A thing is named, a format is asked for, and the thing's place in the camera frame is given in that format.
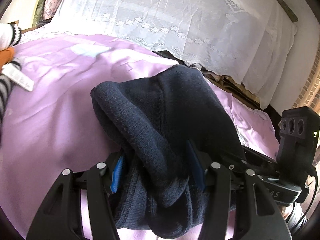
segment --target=silver screw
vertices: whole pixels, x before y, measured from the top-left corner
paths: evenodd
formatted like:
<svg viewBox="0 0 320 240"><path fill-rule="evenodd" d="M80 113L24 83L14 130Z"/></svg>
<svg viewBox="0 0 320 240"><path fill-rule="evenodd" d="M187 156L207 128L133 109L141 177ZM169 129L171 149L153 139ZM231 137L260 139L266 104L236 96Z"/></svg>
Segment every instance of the silver screw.
<svg viewBox="0 0 320 240"><path fill-rule="evenodd" d="M65 175L65 176L69 175L70 173L71 173L71 170L70 170L70 169L64 169L64 170L62 171L62 175Z"/></svg>
<svg viewBox="0 0 320 240"><path fill-rule="evenodd" d="M106 164L105 163L98 163L97 164L97 168L98 169L104 169L106 167Z"/></svg>
<svg viewBox="0 0 320 240"><path fill-rule="evenodd" d="M214 169L219 169L221 167L220 163L211 163L211 167Z"/></svg>
<svg viewBox="0 0 320 240"><path fill-rule="evenodd" d="M249 176L255 175L254 170L252 170L252 169L247 169L247 170L246 170L246 173L247 173Z"/></svg>

